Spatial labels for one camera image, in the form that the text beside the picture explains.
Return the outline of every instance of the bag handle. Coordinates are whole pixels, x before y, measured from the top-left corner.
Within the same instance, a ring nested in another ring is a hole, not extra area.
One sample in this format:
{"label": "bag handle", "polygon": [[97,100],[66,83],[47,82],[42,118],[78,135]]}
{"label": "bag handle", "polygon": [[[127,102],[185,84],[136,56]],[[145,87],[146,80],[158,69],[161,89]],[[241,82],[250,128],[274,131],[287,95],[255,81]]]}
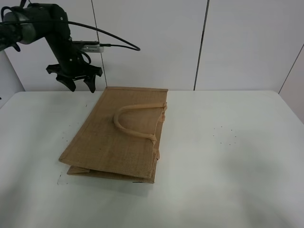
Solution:
{"label": "bag handle", "polygon": [[114,124],[116,127],[118,127],[119,130],[122,132],[134,136],[134,137],[139,137],[139,138],[144,138],[144,139],[150,139],[153,143],[153,145],[156,143],[156,136],[155,134],[145,134],[137,131],[133,131],[130,129],[126,129],[121,124],[119,123],[119,115],[123,112],[133,110],[133,109],[144,109],[144,108],[163,108],[163,112],[167,109],[167,103],[154,103],[154,104],[135,104],[135,105],[128,105],[128,106],[123,106],[120,109],[118,109],[115,114],[114,114]]}

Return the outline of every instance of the tabletop surface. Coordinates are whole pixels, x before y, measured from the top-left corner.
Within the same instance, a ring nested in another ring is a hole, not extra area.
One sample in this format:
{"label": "tabletop surface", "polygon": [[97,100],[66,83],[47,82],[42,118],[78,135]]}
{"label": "tabletop surface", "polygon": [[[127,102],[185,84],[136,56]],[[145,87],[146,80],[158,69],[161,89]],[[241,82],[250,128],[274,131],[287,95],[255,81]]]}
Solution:
{"label": "tabletop surface", "polygon": [[66,175],[100,95],[0,109],[1,228],[304,227],[304,125],[275,92],[169,91],[154,184]]}

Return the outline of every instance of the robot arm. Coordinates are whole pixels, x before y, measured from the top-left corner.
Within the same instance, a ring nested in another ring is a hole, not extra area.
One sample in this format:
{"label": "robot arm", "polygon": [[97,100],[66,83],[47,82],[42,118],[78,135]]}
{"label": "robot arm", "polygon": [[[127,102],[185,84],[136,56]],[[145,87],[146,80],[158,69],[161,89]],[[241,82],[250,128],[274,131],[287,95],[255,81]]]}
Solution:
{"label": "robot arm", "polygon": [[[4,15],[3,12],[6,9],[11,12]],[[99,42],[72,41],[68,23],[64,23],[68,22],[67,14],[61,7],[56,4],[39,3],[31,3],[27,8],[4,7],[1,10],[1,17],[4,23],[0,23],[0,51],[8,47],[14,47],[20,51],[17,42],[30,44],[45,37],[58,60],[58,64],[47,67],[47,72],[56,73],[56,80],[71,91],[76,89],[74,81],[80,79],[84,80],[92,93],[95,91],[95,77],[96,75],[101,76],[102,70],[100,67],[92,66],[84,61],[84,53],[81,48],[83,45],[97,45]],[[22,21],[32,21],[33,23],[22,23]],[[135,48],[127,48],[140,50],[135,45],[131,44],[131,46]]]}

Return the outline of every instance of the jute bag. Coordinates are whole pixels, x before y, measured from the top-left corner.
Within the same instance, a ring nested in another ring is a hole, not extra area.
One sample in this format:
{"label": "jute bag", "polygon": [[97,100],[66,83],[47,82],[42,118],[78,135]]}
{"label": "jute bag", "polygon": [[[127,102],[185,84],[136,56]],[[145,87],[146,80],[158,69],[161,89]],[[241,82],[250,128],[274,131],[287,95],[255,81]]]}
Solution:
{"label": "jute bag", "polygon": [[154,182],[166,89],[108,87],[59,160],[68,174]]}

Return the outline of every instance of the white wall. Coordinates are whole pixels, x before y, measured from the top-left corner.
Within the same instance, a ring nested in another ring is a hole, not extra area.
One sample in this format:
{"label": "white wall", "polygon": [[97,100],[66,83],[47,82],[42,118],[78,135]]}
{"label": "white wall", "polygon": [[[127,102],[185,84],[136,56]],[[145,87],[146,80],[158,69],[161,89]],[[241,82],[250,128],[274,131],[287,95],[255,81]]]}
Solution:
{"label": "white wall", "polygon": [[[105,48],[109,86],[193,90],[207,0],[93,0],[97,26],[138,45]],[[102,43],[122,44],[106,35]]]}
{"label": "white wall", "polygon": [[[70,21],[95,26],[91,0],[35,0],[32,2],[58,4],[67,12]],[[20,0],[1,0],[0,7],[19,4]],[[96,32],[93,30],[73,25],[70,25],[70,29],[73,40],[97,40]],[[56,74],[49,75],[46,71],[48,65],[58,62],[44,38],[29,45],[19,44],[19,46],[20,53],[12,47],[5,51],[26,91],[68,91],[68,88],[56,81]],[[100,54],[90,53],[89,55],[92,65],[102,66]],[[96,90],[105,88],[104,79],[104,76],[96,77]],[[77,91],[88,91],[88,87],[82,80],[75,83]]]}
{"label": "white wall", "polygon": [[0,108],[24,88],[4,51],[0,52]]}
{"label": "white wall", "polygon": [[281,88],[304,40],[303,0],[210,0],[197,90]]}
{"label": "white wall", "polygon": [[304,50],[294,64],[280,96],[304,123]]}

